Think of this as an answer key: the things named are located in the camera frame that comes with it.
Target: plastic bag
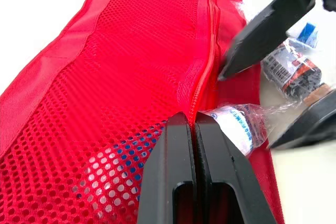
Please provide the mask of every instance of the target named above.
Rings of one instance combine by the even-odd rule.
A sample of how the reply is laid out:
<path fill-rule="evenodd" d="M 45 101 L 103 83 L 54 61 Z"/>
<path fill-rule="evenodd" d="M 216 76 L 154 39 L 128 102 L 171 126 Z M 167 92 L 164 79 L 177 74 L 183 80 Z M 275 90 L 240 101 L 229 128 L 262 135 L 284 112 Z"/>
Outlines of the plastic bag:
<path fill-rule="evenodd" d="M 286 39 L 261 61 L 266 78 L 291 101 L 310 105 L 329 93 L 331 84 L 324 82 L 322 70 L 314 60 L 320 52 L 295 39 Z"/>
<path fill-rule="evenodd" d="M 228 104 L 203 113 L 213 117 L 224 134 L 248 156 L 266 141 L 273 130 L 271 118 L 289 106 L 293 103 L 268 108 L 255 104 Z"/>

